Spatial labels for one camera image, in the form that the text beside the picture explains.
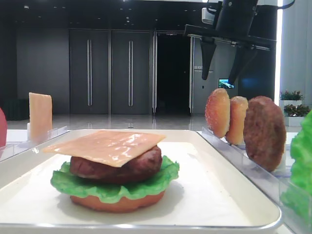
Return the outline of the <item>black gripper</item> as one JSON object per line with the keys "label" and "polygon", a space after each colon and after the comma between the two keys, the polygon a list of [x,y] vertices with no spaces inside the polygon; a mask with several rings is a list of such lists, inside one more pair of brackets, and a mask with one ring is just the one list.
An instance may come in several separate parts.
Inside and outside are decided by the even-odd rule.
{"label": "black gripper", "polygon": [[234,84],[248,64],[257,55],[257,49],[275,50],[276,41],[250,36],[254,17],[258,13],[256,0],[219,0],[206,2],[204,8],[220,10],[217,24],[207,27],[186,24],[184,35],[200,39],[202,53],[202,79],[207,80],[216,43],[228,43],[236,48],[229,84]]}

